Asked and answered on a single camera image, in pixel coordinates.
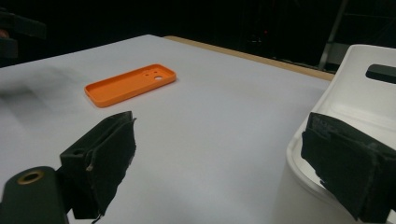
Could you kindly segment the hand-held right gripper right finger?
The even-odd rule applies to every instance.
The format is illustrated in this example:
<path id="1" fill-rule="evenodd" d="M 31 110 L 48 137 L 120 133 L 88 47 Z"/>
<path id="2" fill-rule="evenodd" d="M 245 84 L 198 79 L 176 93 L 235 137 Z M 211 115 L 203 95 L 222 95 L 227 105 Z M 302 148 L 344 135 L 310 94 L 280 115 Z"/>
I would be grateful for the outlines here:
<path id="1" fill-rule="evenodd" d="M 312 113 L 301 156 L 350 215 L 384 223 L 396 211 L 396 150 L 351 125 Z"/>

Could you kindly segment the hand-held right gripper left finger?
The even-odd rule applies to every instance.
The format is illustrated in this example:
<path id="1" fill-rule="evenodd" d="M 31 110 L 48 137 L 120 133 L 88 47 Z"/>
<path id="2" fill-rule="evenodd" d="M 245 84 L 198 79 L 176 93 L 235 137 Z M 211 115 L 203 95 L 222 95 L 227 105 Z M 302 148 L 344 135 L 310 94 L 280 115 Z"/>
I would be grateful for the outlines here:
<path id="1" fill-rule="evenodd" d="M 76 219 L 106 213 L 135 151 L 133 113 L 126 111 L 103 119 L 60 155 L 66 208 Z"/>

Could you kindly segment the white plastic bin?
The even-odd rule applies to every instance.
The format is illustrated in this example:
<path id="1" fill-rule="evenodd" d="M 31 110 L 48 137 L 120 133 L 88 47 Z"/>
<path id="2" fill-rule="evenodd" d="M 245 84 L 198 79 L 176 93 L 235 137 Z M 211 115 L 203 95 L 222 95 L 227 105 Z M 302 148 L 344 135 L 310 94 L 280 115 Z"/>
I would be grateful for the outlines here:
<path id="1" fill-rule="evenodd" d="M 396 49 L 351 46 L 312 113 L 340 119 L 396 150 Z M 273 223 L 396 224 L 395 210 L 384 223 L 354 218 L 320 184 L 315 170 L 301 156 L 308 117 L 287 148 Z"/>

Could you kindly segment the orange phone case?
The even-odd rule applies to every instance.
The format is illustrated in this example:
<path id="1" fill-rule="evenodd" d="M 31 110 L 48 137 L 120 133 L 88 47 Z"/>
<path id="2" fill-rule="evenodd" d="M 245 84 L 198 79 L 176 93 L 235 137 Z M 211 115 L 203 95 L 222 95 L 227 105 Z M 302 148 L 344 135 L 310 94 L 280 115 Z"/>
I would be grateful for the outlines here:
<path id="1" fill-rule="evenodd" d="M 171 69 L 151 64 L 88 84 L 84 91 L 97 107 L 108 107 L 177 80 Z"/>

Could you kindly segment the grey metal stand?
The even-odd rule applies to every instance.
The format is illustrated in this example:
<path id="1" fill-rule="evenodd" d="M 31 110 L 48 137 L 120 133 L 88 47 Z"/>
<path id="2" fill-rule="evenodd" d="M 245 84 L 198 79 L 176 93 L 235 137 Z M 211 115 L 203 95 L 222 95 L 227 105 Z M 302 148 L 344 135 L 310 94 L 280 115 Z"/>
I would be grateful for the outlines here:
<path id="1" fill-rule="evenodd" d="M 341 0 L 318 69 L 334 72 L 355 44 L 396 48 L 396 0 Z"/>

